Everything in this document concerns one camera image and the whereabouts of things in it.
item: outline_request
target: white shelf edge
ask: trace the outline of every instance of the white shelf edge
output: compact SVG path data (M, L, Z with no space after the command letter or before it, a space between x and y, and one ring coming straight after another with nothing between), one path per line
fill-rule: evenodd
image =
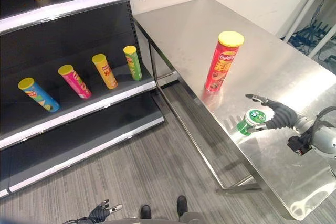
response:
M159 124L159 123L161 123L163 121L164 121L164 118L161 116L160 118L155 119L152 122L149 122L149 123L144 124L144 125L136 128L136 129L134 129L132 131L124 133L124 134L122 134L122 135L120 135L120 136L118 136L118 137L116 137L116 138L114 138L114 139L112 139L112 140L110 140L110 141L102 144L102 145L99 145L99 146L97 146L97 147L95 147L95 148L93 148L93 149L91 149L89 151L86 151L86 152L84 152L84 153L82 153L82 154L80 154L80 155L78 155L76 157L73 157L73 158L71 158L71 159L69 159L67 161L64 161L63 163L61 163L59 165L55 165L54 167L52 167L52 168L50 168L48 170L45 170L44 172L41 172L41 173L39 173L39 174L37 174L37 175L29 178L29 179L26 179L26 180L24 180L24 181L22 181L22 182L20 182L20 183L18 183L16 185L14 185L14 186L11 186L9 188L9 191L13 193L13 192L15 192L15 191L17 191L17 190L25 187L25 186L28 186L28 185L30 185L32 183L37 182L37 181L39 181L39 180L41 180L41 179L43 179L43 178L45 178L45 177L47 177L47 176L49 176L49 175L51 175L53 173L59 172L59 171L61 171L63 169L66 169L66 168L70 167L71 165L73 165L73 164L75 164L75 163L77 163L77 162L79 162L79 161L81 161L83 159L86 159L86 158L92 156L93 154L95 154L97 152L100 152L100 151L102 151L102 150L104 150L104 149L106 149L106 148L108 148L108 147L110 147L110 146L112 146L114 144L117 144L117 143L119 143L119 142L121 142L121 141L123 141L125 139L131 138L131 137L135 136L136 134L138 134L138 133L140 133L142 131L145 131L148 128L151 128L151 127L153 127L153 126L155 126L155 125L157 125L157 124Z
M36 24L37 22L47 22L61 16L70 15L95 6L113 3L120 0L72 0L60 4L44 6L39 9L21 13L15 16L0 20L0 34L17 28Z
M71 111L70 113L67 113L65 115L61 115L57 118L51 119L49 121L46 121L44 123L38 124L36 126L33 126L29 129L26 129L24 131L18 132L14 135L11 135L9 137L6 137L2 140L0 140L0 150L17 144L19 142L25 141L28 138L38 134L42 133L45 130L52 129L53 127L56 127L58 125L62 125L66 122L69 122L75 118L78 118L80 116L89 114L93 111L107 108L119 101L122 101L128 97L131 97L133 95L142 93L144 91L150 90L152 88L156 87L155 81L151 81L149 83L146 83L144 85L141 85L139 87L127 90L125 92L122 92L120 94L113 95L112 97L105 98L103 100L100 100L96 103L90 104L86 107Z
M4 189L4 190L0 191L0 198L5 197L8 194L9 194L8 190Z

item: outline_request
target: pink potato chip can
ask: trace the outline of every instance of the pink potato chip can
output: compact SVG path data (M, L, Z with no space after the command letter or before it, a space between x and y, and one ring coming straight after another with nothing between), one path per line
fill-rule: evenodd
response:
M82 99L88 99L92 93L74 70L72 65L63 65L58 69L58 73L67 81L72 89Z

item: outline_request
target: black glove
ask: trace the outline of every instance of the black glove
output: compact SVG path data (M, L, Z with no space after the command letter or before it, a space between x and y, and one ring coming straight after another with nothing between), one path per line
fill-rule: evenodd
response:
M89 219L92 221L92 223L100 223L104 222L106 217L110 215L110 210L108 209L109 204L108 199L104 200L102 203L100 203L89 215Z
M294 124L298 119L298 114L295 112L295 110L291 109L286 105L283 105L280 102L275 102L255 94L246 94L245 96L247 98L252 99L255 102L258 101L261 102L261 105L268 106L274 111L274 116L271 120L253 126L248 130L249 132L262 131L266 129L280 129L284 127L289 128L294 127Z

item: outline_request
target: potato chip can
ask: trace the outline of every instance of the potato chip can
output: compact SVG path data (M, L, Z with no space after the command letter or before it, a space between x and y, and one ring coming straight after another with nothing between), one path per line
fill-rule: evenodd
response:
M236 31L224 31L219 34L218 43L205 82L206 90L213 92L220 90L239 47L243 43L244 37Z
M124 47L124 54L126 56L126 60L130 68L133 80L140 81L142 79L142 73L138 55L136 53L136 47L135 46Z
M58 69L58 73L67 81L72 89L82 99L91 97L91 91L79 77L72 65L63 65Z
M59 104L33 78L25 78L17 86L47 111L55 112L59 109Z
M103 54L98 54L92 57L92 62L96 66L100 76L105 82L109 89L114 89L118 86L117 80L115 79L110 65L106 60L106 56Z

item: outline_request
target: shelf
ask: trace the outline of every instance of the shelf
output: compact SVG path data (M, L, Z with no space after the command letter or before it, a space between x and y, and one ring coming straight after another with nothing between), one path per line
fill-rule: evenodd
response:
M113 68L118 86L112 90L106 87L98 72L89 79L85 79L82 76L83 81L92 92L92 96L88 100L80 99L74 90L64 81L62 82L64 83L63 86L54 90L48 90L48 93L60 104L60 109L54 113L46 111L17 89L17 92L22 92L19 101L10 104L1 104L0 150L81 116L107 108L131 96L155 88L156 84L144 65L141 66L141 71L143 75L142 80L134 81L127 65Z
M164 121L149 92L7 148L15 192Z
M11 165L11 151L0 152L0 198L9 194L9 169Z
M0 35L122 0L1 0Z

